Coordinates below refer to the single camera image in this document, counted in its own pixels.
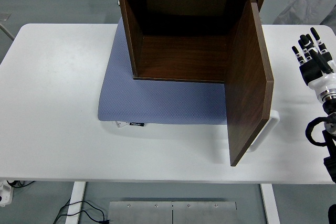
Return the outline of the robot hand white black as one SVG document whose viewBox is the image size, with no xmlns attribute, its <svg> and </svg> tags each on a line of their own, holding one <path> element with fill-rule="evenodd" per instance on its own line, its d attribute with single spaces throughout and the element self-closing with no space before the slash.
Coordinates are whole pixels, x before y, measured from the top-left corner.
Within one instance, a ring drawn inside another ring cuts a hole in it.
<svg viewBox="0 0 336 224">
<path fill-rule="evenodd" d="M 301 35 L 298 44 L 302 52 L 295 46 L 292 51 L 299 62 L 304 83 L 315 91 L 321 103 L 335 99 L 335 61 L 315 28 L 311 27 L 309 34 Z"/>
</svg>

